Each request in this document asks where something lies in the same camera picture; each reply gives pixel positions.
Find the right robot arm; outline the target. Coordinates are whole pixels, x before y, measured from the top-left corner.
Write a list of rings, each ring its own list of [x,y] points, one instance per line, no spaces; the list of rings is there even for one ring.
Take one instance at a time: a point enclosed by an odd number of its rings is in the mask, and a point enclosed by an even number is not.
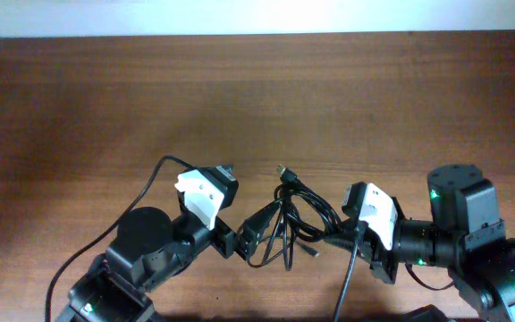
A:
[[[325,242],[361,258],[394,284],[400,264],[446,269],[460,297],[484,321],[515,321],[515,239],[506,235],[493,184],[475,165],[443,165],[426,177],[432,218],[407,218],[373,183],[350,185],[348,217]]]

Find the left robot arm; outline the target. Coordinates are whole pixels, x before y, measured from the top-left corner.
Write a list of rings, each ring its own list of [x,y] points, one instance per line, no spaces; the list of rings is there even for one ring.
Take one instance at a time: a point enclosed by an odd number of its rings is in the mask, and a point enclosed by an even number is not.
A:
[[[209,229],[184,205],[174,220],[159,208],[135,208],[122,217],[115,239],[71,288],[69,302],[56,319],[166,321],[147,294],[183,272],[209,247],[223,258],[251,258],[278,208],[273,204],[260,209],[240,233],[220,218]]]

